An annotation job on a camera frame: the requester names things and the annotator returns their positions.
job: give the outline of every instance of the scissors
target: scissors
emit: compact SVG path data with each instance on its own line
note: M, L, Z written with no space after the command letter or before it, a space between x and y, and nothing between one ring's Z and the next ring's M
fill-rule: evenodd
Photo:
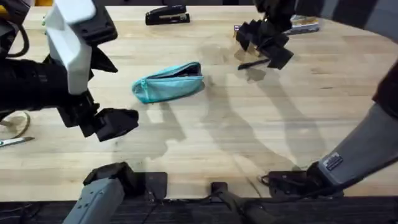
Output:
M0 141L0 147L10 146L10 145L13 145L13 144L19 144L19 143L27 142L27 141L30 141L30 140L33 140L33 139L35 139L35 138L33 138L33 137L23 137L23 138L14 138L14 139L2 140L2 141Z

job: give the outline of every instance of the butcher block tabletop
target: butcher block tabletop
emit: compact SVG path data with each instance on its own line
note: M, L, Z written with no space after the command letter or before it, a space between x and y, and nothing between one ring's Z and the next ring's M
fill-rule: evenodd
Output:
M33 7L25 22L24 56L49 53ZM169 175L168 198L200 198L214 181L242 197L269 197L257 180L271 170L305 170L332 151L363 119L398 45L367 31L323 21L322 30L291 37L295 55L282 69L254 61L235 41L234 25L259 19L254 6L188 7L191 23L146 26L154 7L108 7L118 39L100 45L118 73L95 71L89 89L102 108L138 110L139 127L99 142L66 128L55 109L28 112L33 141L0 149L0 200L76 200L99 166L126 161L134 171ZM11 52L22 48L19 36ZM179 100L143 105L134 81L172 65L200 62L205 87ZM398 195L397 165L345 190L347 196Z

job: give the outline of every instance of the black stapler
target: black stapler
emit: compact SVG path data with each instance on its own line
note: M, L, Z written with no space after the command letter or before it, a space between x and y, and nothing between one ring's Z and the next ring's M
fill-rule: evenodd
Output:
M145 23L147 26L188 23L190 22L190 17L186 12L187 7L182 5L161 7L147 12L145 15Z

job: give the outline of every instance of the label sticker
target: label sticker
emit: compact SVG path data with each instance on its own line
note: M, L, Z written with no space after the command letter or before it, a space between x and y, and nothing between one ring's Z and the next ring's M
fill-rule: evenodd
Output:
M323 161L323 165L328 169L328 171L332 171L334 168L339 166L343 162L343 158L337 153L333 153L329 156L325 161Z

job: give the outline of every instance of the teal pencil case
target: teal pencil case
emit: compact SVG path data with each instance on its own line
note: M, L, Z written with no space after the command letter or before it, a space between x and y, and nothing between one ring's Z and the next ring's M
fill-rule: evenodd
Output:
M132 92L143 103L173 100L194 94L202 88L203 75L200 70L198 62L172 66L136 81Z

